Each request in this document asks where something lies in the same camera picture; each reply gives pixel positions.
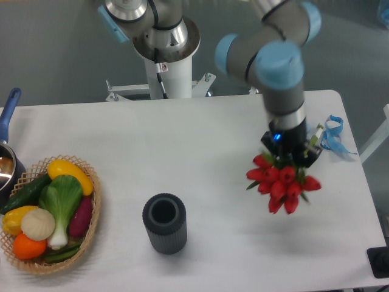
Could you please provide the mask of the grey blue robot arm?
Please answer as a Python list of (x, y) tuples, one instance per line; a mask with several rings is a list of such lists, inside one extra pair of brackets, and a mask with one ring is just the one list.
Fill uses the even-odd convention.
[[(215, 65), (263, 95), (268, 131), (263, 145), (279, 159), (310, 167), (321, 149), (307, 138), (304, 65), (300, 48), (319, 32), (322, 19), (310, 2), (254, 1), (261, 29), (248, 38), (224, 36)], [(197, 25), (181, 1), (104, 1), (103, 24), (119, 42), (132, 41), (143, 58), (152, 99), (193, 96), (191, 59), (200, 44)]]

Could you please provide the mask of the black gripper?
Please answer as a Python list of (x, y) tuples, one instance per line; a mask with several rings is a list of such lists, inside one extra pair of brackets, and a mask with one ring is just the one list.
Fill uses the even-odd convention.
[(318, 160), (322, 149), (309, 143), (307, 133), (306, 119), (289, 130), (276, 129), (271, 122), (261, 142), (272, 156), (293, 162), (297, 167), (309, 168)]

